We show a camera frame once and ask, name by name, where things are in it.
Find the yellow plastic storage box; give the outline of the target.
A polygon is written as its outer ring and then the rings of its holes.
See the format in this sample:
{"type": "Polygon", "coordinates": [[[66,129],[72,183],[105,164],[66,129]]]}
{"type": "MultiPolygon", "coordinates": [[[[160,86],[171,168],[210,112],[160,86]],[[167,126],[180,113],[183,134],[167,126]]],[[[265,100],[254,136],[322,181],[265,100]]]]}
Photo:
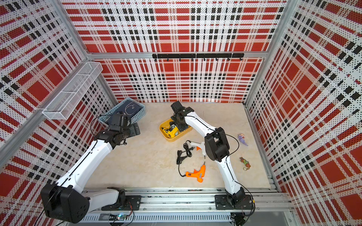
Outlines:
{"type": "Polygon", "coordinates": [[[167,141],[174,142],[190,132],[192,128],[189,126],[186,130],[180,131],[175,122],[172,119],[168,119],[160,124],[159,130],[167,141]]]}

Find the yellow glue gun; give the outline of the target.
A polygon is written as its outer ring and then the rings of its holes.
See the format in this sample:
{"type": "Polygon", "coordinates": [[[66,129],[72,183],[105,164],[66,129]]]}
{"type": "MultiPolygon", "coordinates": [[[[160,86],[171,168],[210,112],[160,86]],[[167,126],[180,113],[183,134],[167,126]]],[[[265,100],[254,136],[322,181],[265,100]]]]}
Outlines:
{"type": "Polygon", "coordinates": [[[175,124],[171,125],[170,128],[168,129],[162,128],[161,131],[163,132],[166,138],[174,138],[179,134],[179,129],[175,124]]]}

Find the white glue gun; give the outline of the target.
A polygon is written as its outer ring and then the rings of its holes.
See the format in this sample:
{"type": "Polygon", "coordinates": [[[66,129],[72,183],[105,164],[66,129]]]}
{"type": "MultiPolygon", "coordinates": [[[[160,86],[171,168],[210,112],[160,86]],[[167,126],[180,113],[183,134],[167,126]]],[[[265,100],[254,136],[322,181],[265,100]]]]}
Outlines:
{"type": "Polygon", "coordinates": [[[200,150],[204,156],[204,159],[206,158],[206,148],[205,148],[205,143],[204,141],[201,143],[197,143],[197,142],[190,142],[191,147],[196,148],[197,150],[200,150]]]}

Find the orange glue gun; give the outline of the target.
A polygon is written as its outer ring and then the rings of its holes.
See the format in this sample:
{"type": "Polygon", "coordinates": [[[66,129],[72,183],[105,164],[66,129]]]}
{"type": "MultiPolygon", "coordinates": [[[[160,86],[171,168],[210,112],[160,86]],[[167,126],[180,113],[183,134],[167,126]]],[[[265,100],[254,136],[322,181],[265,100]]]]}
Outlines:
{"type": "Polygon", "coordinates": [[[193,172],[186,172],[185,176],[188,178],[196,178],[197,182],[202,183],[206,172],[205,163],[201,166],[200,170],[194,170],[193,172]]]}

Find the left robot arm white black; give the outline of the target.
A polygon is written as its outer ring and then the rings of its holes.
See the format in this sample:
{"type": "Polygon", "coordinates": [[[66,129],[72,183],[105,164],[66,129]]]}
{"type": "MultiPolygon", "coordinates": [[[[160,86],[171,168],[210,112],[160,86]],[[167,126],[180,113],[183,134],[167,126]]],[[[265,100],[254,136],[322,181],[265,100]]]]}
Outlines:
{"type": "Polygon", "coordinates": [[[83,193],[89,178],[117,146],[126,145],[130,137],[140,135],[138,123],[122,112],[112,116],[105,130],[94,136],[89,149],[57,182],[46,184],[41,190],[43,213],[46,217],[64,222],[78,223],[87,213],[103,207],[114,209],[127,205],[125,190],[109,187],[105,190],[83,193]]]}

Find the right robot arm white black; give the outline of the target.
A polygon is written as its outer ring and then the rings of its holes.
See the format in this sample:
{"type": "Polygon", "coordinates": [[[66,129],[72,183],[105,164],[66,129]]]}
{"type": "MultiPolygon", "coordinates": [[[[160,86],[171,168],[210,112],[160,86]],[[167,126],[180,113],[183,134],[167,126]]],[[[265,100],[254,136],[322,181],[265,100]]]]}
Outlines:
{"type": "Polygon", "coordinates": [[[192,127],[201,136],[204,137],[206,155],[210,160],[217,163],[221,173],[225,191],[226,200],[233,209],[241,209],[247,202],[251,208],[254,208],[252,194],[237,180],[236,174],[232,168],[229,152],[230,145],[227,134],[224,129],[211,126],[190,107],[184,107],[179,101],[171,104],[173,116],[171,119],[175,122],[181,131],[192,127]]]}

